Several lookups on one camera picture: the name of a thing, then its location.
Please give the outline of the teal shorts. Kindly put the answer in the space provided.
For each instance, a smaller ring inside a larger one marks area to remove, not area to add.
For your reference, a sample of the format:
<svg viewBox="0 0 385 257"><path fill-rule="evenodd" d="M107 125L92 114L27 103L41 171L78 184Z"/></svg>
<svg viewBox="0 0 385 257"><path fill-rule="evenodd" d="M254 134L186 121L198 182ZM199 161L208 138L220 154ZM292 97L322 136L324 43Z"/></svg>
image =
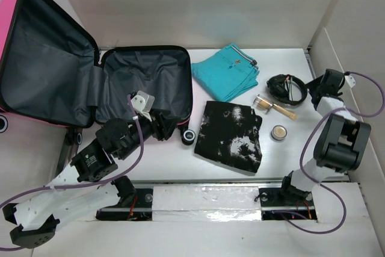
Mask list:
<svg viewBox="0 0 385 257"><path fill-rule="evenodd" d="M219 102L230 102L258 85L257 61L231 43L191 65L193 78Z"/></svg>

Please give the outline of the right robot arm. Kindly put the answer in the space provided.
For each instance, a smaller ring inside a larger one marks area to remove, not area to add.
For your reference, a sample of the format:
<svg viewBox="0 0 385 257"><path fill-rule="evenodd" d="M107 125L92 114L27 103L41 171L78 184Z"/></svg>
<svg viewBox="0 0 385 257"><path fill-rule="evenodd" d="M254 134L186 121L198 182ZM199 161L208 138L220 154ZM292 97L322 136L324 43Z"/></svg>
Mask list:
<svg viewBox="0 0 385 257"><path fill-rule="evenodd" d="M313 158L282 180L278 198L285 205L306 199L312 188L334 173L356 170L363 158L371 126L358 121L346 108L339 91L345 74L333 69L306 84L312 104L326 123L313 150Z"/></svg>

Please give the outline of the small round cosmetic jar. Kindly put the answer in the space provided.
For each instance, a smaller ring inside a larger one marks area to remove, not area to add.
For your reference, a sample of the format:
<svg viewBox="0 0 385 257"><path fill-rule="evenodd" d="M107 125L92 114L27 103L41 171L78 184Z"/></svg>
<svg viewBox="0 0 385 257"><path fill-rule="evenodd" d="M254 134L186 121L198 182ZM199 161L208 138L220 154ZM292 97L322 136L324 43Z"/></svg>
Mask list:
<svg viewBox="0 0 385 257"><path fill-rule="evenodd" d="M276 141L283 141L287 137L288 131L284 126L276 125L272 128L270 135Z"/></svg>

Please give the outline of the black white tie-dye shirt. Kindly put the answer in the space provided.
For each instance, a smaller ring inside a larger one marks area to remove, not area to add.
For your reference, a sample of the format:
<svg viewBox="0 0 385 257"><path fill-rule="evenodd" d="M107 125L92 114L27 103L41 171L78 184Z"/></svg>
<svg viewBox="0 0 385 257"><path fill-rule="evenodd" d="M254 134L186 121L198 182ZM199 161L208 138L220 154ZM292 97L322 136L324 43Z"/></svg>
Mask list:
<svg viewBox="0 0 385 257"><path fill-rule="evenodd" d="M207 101L194 153L216 163L257 173L262 118L246 105Z"/></svg>

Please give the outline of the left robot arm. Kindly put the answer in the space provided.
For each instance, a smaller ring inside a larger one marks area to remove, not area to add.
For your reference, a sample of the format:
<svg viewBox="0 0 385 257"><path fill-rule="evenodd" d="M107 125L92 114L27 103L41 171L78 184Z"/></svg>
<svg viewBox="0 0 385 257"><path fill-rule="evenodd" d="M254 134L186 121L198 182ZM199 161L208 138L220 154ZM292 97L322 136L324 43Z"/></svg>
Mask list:
<svg viewBox="0 0 385 257"><path fill-rule="evenodd" d="M41 246L66 224L98 209L134 206L137 191L127 177L133 168L111 176L118 169L115 160L143 150L151 136L160 141L170 138L179 120L164 110L152 110L149 117L135 114L131 121L107 121L50 183L29 190L30 198L24 202L16 203L12 197L1 205L6 221L15 224L10 231L12 250Z"/></svg>

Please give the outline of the black belt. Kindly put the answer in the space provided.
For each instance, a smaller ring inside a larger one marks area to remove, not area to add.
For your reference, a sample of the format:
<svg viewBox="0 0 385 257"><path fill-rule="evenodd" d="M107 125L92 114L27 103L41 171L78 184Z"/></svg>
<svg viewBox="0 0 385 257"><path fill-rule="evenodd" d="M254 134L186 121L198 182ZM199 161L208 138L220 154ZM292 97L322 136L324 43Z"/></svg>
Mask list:
<svg viewBox="0 0 385 257"><path fill-rule="evenodd" d="M292 94L292 85L295 84L301 93L301 98L295 100ZM302 104L307 97L307 88L305 83L296 76L287 74L279 74L271 77L267 82L269 94L277 101L290 105L297 106Z"/></svg>

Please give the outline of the pink hard-shell suitcase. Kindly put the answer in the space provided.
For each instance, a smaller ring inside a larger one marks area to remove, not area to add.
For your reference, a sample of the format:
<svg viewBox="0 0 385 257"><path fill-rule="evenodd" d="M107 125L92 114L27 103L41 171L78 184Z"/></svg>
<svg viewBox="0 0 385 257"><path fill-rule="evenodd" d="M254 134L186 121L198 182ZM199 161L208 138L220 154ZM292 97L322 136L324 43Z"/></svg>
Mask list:
<svg viewBox="0 0 385 257"><path fill-rule="evenodd" d="M193 110L191 60L175 45L117 47L95 39L54 0L1 0L1 110L53 125L89 128L132 120L128 99L143 91L152 109Z"/></svg>

